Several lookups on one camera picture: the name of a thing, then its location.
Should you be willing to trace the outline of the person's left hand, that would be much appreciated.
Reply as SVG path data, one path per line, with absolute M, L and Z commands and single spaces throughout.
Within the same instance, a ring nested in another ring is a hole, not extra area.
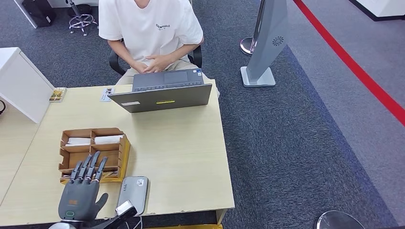
M 158 73 L 164 71 L 168 66 L 173 64 L 174 60 L 171 55 L 151 55 L 146 59 L 153 60 L 152 63 L 143 70 L 143 73 Z

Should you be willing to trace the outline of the person's right hand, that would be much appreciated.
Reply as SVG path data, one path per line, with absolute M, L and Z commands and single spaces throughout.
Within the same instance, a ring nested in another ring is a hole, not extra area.
M 148 66 L 142 62 L 134 61 L 130 63 L 130 66 L 138 73 L 146 73 L 148 71 Z

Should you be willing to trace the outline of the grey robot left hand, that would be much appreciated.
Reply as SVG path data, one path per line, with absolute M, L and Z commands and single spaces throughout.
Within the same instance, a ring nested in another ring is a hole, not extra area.
M 88 155 L 85 161 L 79 161 L 66 183 L 58 206 L 62 221 L 92 221 L 108 200 L 108 193 L 97 197 L 103 169 L 108 160 L 104 157 L 96 169 L 100 151 Z

